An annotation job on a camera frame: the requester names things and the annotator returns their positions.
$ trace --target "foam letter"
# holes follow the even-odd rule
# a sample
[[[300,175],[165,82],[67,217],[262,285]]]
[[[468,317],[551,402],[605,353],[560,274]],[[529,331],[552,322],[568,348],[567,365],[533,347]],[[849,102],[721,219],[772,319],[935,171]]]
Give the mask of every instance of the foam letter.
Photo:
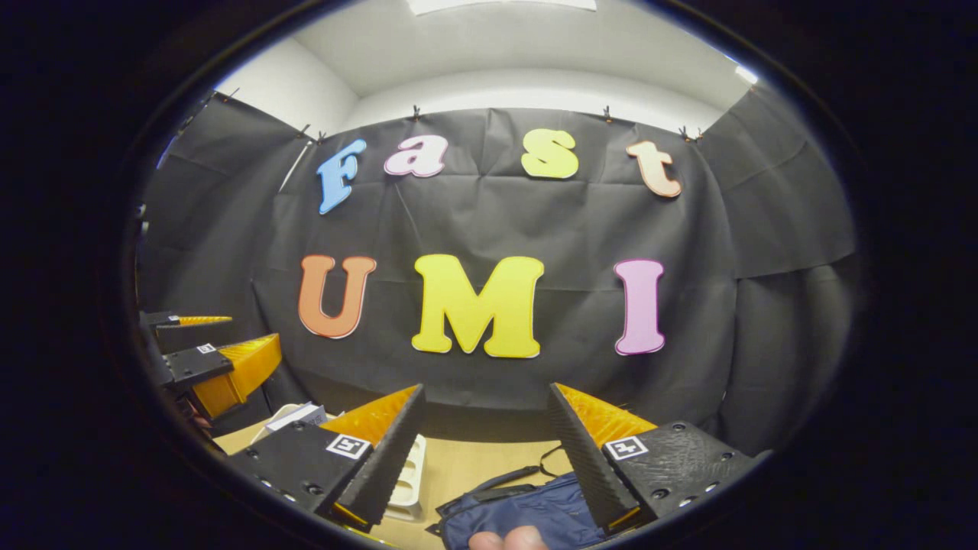
[[[415,269],[424,277],[422,327],[411,339],[415,349],[435,353],[451,349],[452,341],[445,336],[448,317],[465,353],[475,350],[489,321],[493,321],[486,353],[524,358],[540,354],[540,345],[533,340],[533,293],[537,279],[544,274],[539,259],[503,258],[478,296],[453,255],[423,255],[415,262]]]
[[[323,292],[326,290],[326,275],[335,265],[335,260],[327,255],[302,258],[299,319],[312,334],[339,339],[349,336],[360,324],[367,274],[377,269],[377,262],[362,256],[348,257],[343,261],[343,270],[346,271],[343,308],[339,315],[330,317],[323,312]]]
[[[530,130],[523,136],[523,169],[531,176],[566,179],[577,173],[577,156],[568,151],[574,145],[573,136],[563,130]]]
[[[645,186],[652,190],[652,193],[661,197],[677,197],[683,190],[678,181],[666,177],[666,169],[662,164],[672,164],[672,157],[668,153],[661,153],[655,149],[655,144],[650,141],[642,141],[635,145],[625,148],[632,157],[639,160],[639,170],[642,172],[642,180]]]
[[[650,259],[626,259],[614,266],[625,284],[625,334],[614,349],[619,355],[652,353],[666,344],[659,333],[658,281],[662,264]]]
[[[383,164],[383,171],[390,175],[415,174],[418,177],[431,177],[445,167],[441,160],[448,150],[448,140],[441,136],[408,138],[397,148],[401,151],[391,155]]]
[[[343,178],[349,180],[357,175],[357,158],[352,156],[363,153],[365,149],[367,149],[367,142],[358,139],[319,165],[316,173],[323,180],[323,203],[319,205],[320,214],[332,210],[334,206],[350,196],[352,189],[343,183]]]

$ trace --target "yellow letter m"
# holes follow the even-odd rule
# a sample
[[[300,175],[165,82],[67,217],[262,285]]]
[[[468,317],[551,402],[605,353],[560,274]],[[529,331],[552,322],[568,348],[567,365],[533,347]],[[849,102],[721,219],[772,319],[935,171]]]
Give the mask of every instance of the yellow letter m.
[[[415,269],[424,277],[421,331],[411,339],[415,349],[445,353],[452,341],[445,336],[445,318],[465,353],[472,353],[493,321],[486,353],[493,357],[536,357],[533,340],[533,293],[544,274],[539,259],[503,258],[482,293],[477,295],[459,259],[448,254],[423,255]]]

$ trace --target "black strap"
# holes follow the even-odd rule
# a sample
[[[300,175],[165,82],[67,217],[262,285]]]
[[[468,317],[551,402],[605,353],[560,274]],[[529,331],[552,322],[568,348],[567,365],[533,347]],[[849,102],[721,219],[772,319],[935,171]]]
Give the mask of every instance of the black strap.
[[[487,481],[484,481],[484,482],[480,483],[476,488],[474,488],[474,489],[472,489],[470,491],[467,491],[466,494],[472,494],[472,493],[475,493],[475,492],[484,491],[486,489],[495,487],[496,485],[500,485],[500,484],[503,484],[503,483],[506,483],[506,482],[509,482],[509,481],[518,480],[520,478],[525,478],[527,476],[531,476],[533,474],[536,474],[537,472],[540,472],[541,474],[543,474],[545,476],[550,476],[551,478],[556,478],[557,477],[556,474],[552,474],[549,471],[547,471],[546,468],[544,468],[544,459],[547,458],[548,456],[554,454],[557,450],[562,449],[562,448],[563,448],[563,445],[558,445],[557,447],[555,447],[555,448],[553,448],[553,449],[545,452],[543,454],[543,456],[540,457],[540,464],[539,464],[539,466],[524,466],[524,467],[520,468],[519,470],[513,470],[512,472],[506,472],[505,474],[502,474],[501,476],[496,476],[495,478],[492,478],[491,480],[487,480]],[[445,504],[442,504],[441,506],[438,506],[437,508],[435,508],[435,512],[437,512],[439,516],[444,516],[444,514],[442,514],[442,512],[444,512],[446,508],[452,506],[453,504],[455,504],[456,502],[458,502],[461,499],[462,499],[462,496],[453,498],[452,500],[446,502]]]
[[[540,457],[540,466],[538,467],[538,469],[539,469],[539,471],[540,471],[541,474],[543,474],[544,476],[550,476],[551,478],[556,478],[557,477],[556,474],[551,474],[550,472],[547,471],[546,468],[544,468],[544,459],[547,458],[548,456],[554,454],[556,451],[558,451],[558,450],[560,450],[562,448],[563,448],[563,445],[558,445],[558,446],[554,447],[553,449],[545,452],[543,454],[543,456]]]

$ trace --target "white ceiling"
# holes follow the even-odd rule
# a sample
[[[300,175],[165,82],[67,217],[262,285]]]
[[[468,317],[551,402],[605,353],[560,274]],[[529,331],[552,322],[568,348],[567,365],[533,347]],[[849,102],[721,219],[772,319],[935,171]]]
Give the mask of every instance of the white ceiling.
[[[480,4],[415,16],[405,0],[364,0],[294,37],[360,97],[456,72],[567,69],[630,78],[725,111],[749,85],[736,63],[621,0],[598,10]]]

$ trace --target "pink letter i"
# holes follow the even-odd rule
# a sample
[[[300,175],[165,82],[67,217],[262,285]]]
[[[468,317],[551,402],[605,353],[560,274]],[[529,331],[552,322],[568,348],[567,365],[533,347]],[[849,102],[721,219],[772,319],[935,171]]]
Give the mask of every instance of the pink letter i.
[[[614,349],[619,355],[658,351],[666,344],[659,333],[658,282],[662,264],[650,259],[626,259],[614,266],[625,284],[625,334]]]

